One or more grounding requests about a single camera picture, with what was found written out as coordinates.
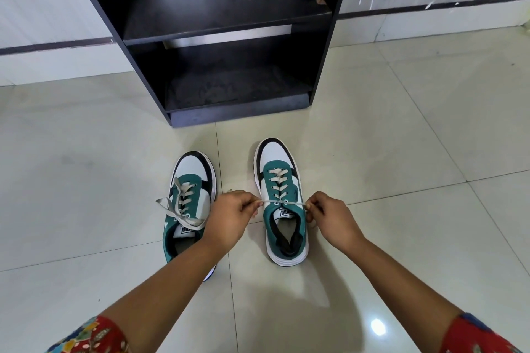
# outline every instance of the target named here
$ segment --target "sleeve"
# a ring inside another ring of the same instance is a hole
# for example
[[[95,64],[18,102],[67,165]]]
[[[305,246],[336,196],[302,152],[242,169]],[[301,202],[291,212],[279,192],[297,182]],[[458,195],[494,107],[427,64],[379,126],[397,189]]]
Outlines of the sleeve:
[[[130,353],[121,329],[110,319],[97,316],[52,345],[46,353]]]
[[[454,319],[440,353],[522,353],[469,313]]]

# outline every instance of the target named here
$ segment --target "shoelace bow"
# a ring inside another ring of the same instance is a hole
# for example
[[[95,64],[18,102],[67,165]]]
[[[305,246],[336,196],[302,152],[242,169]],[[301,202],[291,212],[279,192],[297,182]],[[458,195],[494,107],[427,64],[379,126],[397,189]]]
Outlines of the shoelace bow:
[[[284,184],[283,186],[281,186],[281,184],[284,181],[287,181],[287,176],[284,176],[284,175],[287,174],[288,172],[289,171],[287,169],[283,169],[282,170],[281,168],[270,169],[269,170],[269,173],[272,173],[272,174],[276,175],[275,177],[271,177],[270,180],[277,184],[277,186],[273,186],[272,187],[274,190],[278,190],[278,194],[273,194],[273,196],[276,197],[277,200],[263,199],[262,200],[263,202],[274,202],[275,204],[282,203],[282,204],[291,204],[291,205],[305,206],[305,204],[303,202],[290,202],[290,201],[288,201],[286,199],[282,200],[282,198],[287,195],[287,191],[285,191],[282,194],[280,194],[280,193],[287,188],[287,184]]]
[[[189,207],[186,207],[185,205],[191,202],[191,198],[187,197],[195,193],[194,191],[190,191],[190,189],[195,187],[196,184],[191,184],[190,182],[184,182],[180,184],[176,177],[173,179],[173,184],[175,184],[177,189],[176,195],[173,193],[173,198],[176,198],[175,207],[173,208],[173,205],[171,204],[171,201],[168,197],[159,198],[156,200],[156,202],[158,202],[166,211],[166,215],[173,217],[175,222],[179,221],[179,223],[185,228],[192,230],[202,229],[202,224],[205,221],[204,219],[191,218],[189,213],[184,214],[184,212],[189,209]]]

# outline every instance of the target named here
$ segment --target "stretched shoelace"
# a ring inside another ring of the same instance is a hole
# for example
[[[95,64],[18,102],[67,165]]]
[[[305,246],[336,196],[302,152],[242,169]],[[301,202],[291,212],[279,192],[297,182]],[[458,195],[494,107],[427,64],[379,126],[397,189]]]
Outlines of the stretched shoelace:
[[[171,201],[168,197],[159,198],[158,200],[156,200],[156,202],[158,202],[160,206],[166,211],[166,215],[173,217],[175,222],[179,221],[179,223],[185,228],[192,230],[202,229],[202,224],[205,221],[204,219],[195,219],[191,218],[189,213],[184,214],[184,212],[189,209],[189,207],[186,207],[185,205],[191,202],[191,198],[186,197],[189,197],[194,194],[194,191],[190,191],[190,189],[192,187],[195,187],[196,184],[191,184],[190,182],[180,184],[179,180],[176,177],[173,179],[173,184],[175,184],[175,187],[177,189],[176,196],[175,193],[173,193],[173,198],[176,198],[175,208],[173,208],[173,205],[171,204]]]
[[[263,202],[274,202],[275,204],[282,203],[282,204],[291,204],[291,205],[305,206],[305,204],[303,202],[290,202],[290,201],[288,201],[286,199],[282,200],[282,198],[287,195],[287,191],[285,191],[284,193],[280,194],[282,191],[284,191],[287,188],[287,184],[284,184],[283,186],[281,186],[281,184],[284,181],[287,181],[287,177],[284,176],[286,173],[288,173],[287,169],[284,169],[284,170],[282,170],[281,168],[271,169],[271,170],[269,170],[269,173],[272,173],[272,174],[276,175],[275,177],[271,177],[270,180],[274,181],[275,183],[278,184],[277,186],[273,186],[272,187],[274,190],[278,190],[278,194],[273,194],[273,196],[276,197],[277,200],[266,200],[266,199],[263,199],[262,200]]]

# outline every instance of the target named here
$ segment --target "person's left hand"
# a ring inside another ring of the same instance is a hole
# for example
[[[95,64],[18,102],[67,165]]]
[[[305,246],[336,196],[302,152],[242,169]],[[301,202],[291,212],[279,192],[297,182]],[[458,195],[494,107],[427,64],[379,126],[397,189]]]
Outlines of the person's left hand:
[[[225,255],[241,238],[250,218],[257,215],[262,205],[258,197],[243,190],[222,194],[211,207],[202,240]]]

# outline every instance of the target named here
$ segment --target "sneaker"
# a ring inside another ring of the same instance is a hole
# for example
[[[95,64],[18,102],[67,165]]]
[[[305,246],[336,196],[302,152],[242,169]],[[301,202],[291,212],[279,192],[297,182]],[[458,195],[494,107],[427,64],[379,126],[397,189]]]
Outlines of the sneaker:
[[[171,176],[169,198],[156,201],[166,211],[162,244],[167,262],[201,239],[216,191],[215,171],[208,157],[198,151],[182,155]]]
[[[282,267],[301,263],[309,251],[305,210],[298,169],[283,142],[268,138],[258,145],[254,156],[254,178],[263,199],[269,257]]]

